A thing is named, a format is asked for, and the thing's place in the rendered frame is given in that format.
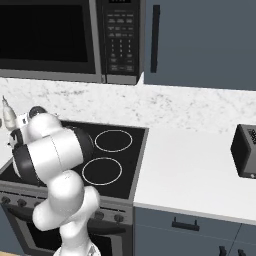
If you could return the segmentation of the black and grey microwave oven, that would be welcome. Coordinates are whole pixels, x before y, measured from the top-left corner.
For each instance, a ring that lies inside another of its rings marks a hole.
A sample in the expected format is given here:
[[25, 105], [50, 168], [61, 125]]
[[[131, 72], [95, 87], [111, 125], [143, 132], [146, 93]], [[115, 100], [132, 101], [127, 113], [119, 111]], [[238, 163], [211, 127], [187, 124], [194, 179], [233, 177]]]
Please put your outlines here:
[[0, 0], [0, 77], [134, 85], [145, 0]]

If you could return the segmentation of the black oven door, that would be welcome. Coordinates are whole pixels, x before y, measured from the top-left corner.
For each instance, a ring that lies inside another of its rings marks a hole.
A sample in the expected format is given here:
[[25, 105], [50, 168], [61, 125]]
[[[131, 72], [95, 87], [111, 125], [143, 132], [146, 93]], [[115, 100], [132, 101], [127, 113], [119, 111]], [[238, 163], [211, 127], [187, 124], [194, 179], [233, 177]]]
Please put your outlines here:
[[[22, 248], [22, 256], [53, 256], [61, 246], [59, 230], [39, 231], [32, 222], [22, 221], [8, 213], [4, 206], [3, 212]], [[101, 256], [133, 256], [133, 226], [123, 222], [108, 222], [123, 224], [126, 233], [96, 235], [88, 231], [89, 238], [97, 246]]]

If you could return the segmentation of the pale grey bottle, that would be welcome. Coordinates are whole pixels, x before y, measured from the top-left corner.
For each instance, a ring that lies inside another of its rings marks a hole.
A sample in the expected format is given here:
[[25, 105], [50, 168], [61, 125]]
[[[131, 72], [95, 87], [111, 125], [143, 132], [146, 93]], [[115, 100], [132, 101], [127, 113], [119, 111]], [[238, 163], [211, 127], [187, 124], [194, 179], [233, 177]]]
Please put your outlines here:
[[4, 119], [5, 127], [8, 131], [12, 131], [16, 128], [17, 116], [14, 110], [10, 107], [5, 97], [2, 98], [2, 103], [3, 103], [3, 119]]

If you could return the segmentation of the black toaster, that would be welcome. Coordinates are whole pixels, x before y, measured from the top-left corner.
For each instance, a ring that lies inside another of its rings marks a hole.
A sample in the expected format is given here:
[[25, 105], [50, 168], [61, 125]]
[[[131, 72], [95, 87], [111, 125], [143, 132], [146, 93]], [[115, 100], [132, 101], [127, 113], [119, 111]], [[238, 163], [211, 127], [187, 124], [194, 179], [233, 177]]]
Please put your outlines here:
[[256, 125], [238, 124], [230, 150], [238, 176], [256, 179]]

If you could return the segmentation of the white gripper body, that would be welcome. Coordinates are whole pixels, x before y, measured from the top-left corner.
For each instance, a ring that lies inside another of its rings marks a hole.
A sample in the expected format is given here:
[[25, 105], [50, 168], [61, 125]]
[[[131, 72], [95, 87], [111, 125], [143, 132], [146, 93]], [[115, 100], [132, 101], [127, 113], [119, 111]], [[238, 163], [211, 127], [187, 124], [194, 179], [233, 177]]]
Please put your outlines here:
[[23, 145], [23, 136], [20, 129], [15, 129], [10, 133], [9, 146], [14, 149]]

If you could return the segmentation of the blue-grey drawer front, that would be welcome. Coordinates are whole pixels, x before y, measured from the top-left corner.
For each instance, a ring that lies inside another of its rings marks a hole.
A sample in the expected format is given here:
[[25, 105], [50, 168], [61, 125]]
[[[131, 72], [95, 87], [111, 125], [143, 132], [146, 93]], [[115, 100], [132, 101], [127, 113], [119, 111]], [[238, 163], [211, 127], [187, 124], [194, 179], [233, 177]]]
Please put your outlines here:
[[[193, 224], [199, 232], [172, 227], [178, 222]], [[227, 255], [240, 224], [230, 221], [184, 215], [152, 209], [134, 208], [135, 256], [219, 256], [219, 246]]]

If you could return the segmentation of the blue-grey wall cupboard door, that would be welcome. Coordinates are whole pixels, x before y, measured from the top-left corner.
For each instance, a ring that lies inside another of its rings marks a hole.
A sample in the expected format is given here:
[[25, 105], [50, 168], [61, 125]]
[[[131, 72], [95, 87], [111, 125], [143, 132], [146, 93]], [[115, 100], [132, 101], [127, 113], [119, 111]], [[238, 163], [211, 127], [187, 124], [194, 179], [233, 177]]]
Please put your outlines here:
[[[153, 5], [160, 5], [156, 73]], [[256, 0], [146, 0], [144, 82], [256, 91]]]

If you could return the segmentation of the black glass hob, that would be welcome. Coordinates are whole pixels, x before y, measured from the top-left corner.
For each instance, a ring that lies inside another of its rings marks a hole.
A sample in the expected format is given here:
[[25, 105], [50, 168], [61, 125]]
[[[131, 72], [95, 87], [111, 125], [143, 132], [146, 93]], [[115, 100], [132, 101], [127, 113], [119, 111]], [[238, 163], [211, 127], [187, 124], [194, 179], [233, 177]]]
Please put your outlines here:
[[[148, 130], [78, 121], [60, 122], [65, 128], [83, 130], [92, 139], [91, 158], [73, 168], [83, 183], [95, 187], [103, 201], [132, 203]], [[28, 208], [48, 197], [44, 183], [29, 184], [16, 175], [12, 150], [10, 159], [0, 168], [0, 203], [3, 196], [11, 200], [7, 205], [18, 206], [18, 199], [23, 199]]]

